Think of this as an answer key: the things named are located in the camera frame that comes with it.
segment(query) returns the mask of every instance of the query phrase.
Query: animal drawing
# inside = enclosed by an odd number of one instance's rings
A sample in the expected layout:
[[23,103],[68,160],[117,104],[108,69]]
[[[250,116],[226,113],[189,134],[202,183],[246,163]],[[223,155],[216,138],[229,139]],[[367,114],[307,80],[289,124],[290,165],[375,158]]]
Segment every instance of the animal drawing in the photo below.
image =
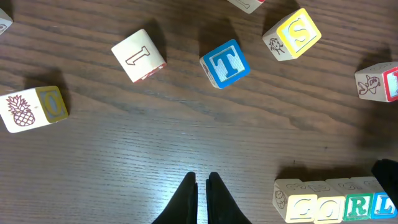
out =
[[308,185],[314,192],[329,191],[330,187],[325,185]]
[[350,183],[343,183],[343,184],[338,184],[339,187],[344,188],[346,190],[355,190],[355,189],[359,189],[361,190],[362,187],[359,187],[357,185],[355,185],[354,183],[350,182]]
[[303,184],[287,184],[286,187],[291,190],[306,189],[306,186]]
[[7,29],[7,26],[4,24],[0,24],[0,34],[3,33]]
[[278,39],[276,39],[276,38],[271,38],[271,39],[269,40],[269,45],[271,46],[271,51],[276,50],[276,52],[278,52],[279,55],[280,55],[279,51],[285,53],[285,52],[282,50],[282,47],[283,47],[284,45],[283,45],[283,44],[280,44]]
[[377,87],[381,86],[380,79],[378,77],[370,77],[366,75],[367,83],[358,82],[358,86],[361,87],[359,94],[365,95],[367,92],[371,92],[373,95],[376,94]]
[[379,182],[377,180],[365,181],[363,184],[371,188],[377,188],[379,186]]

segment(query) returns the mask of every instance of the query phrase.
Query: row of blocks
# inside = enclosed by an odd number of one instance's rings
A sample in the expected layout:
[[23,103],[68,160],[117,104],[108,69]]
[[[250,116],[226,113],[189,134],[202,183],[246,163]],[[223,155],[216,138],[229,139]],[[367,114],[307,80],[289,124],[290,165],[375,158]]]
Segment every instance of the row of blocks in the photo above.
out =
[[[259,6],[264,1],[230,0],[237,6]],[[0,9],[0,34],[13,23]],[[301,56],[320,38],[321,33],[305,9],[286,16],[266,32],[262,39],[279,61]],[[148,33],[142,29],[112,48],[112,52],[133,82],[143,80],[166,66]],[[236,40],[219,46],[200,59],[211,84],[225,88],[250,73],[251,69]]]
[[396,207],[375,177],[309,182],[278,179],[272,203],[287,223],[340,223],[397,216]]

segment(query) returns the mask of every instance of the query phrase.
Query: blue block face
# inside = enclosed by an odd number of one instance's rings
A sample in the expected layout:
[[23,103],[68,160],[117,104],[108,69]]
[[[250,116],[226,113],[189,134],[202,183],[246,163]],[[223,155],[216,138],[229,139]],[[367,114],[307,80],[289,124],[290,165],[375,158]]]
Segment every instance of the blue block face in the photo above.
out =
[[230,40],[203,57],[219,88],[250,73],[250,66],[236,40]]
[[385,192],[374,194],[371,219],[395,218],[397,209]]

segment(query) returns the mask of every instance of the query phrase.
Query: yellow block face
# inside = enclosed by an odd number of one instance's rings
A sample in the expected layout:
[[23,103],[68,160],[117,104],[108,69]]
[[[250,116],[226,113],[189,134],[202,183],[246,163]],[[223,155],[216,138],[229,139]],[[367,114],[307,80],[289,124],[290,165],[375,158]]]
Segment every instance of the yellow block face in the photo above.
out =
[[278,27],[277,34],[294,58],[306,52],[322,36],[305,9],[288,18]]
[[287,223],[312,222],[316,211],[316,195],[292,195],[288,199],[285,221]]
[[340,223],[344,215],[345,197],[318,198],[314,223]]
[[45,117],[50,123],[60,121],[69,116],[58,87],[36,88],[36,93],[43,107]]

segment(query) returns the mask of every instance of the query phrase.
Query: wooden floor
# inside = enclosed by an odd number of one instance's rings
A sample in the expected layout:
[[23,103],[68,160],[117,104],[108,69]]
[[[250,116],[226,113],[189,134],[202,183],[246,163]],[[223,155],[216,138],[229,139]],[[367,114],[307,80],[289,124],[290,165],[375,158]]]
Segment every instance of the wooden floor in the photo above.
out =
[[[255,223],[283,223],[276,177],[368,175],[398,160],[398,104],[358,98],[354,73],[398,59],[396,0],[1,0],[0,95],[57,85],[70,118],[0,125],[0,223],[152,223],[184,175],[216,171]],[[304,7],[323,34],[277,62],[261,35]],[[111,47],[145,28],[167,67],[136,84]],[[252,72],[213,88],[199,56],[237,39]],[[397,220],[375,223],[396,223]]]

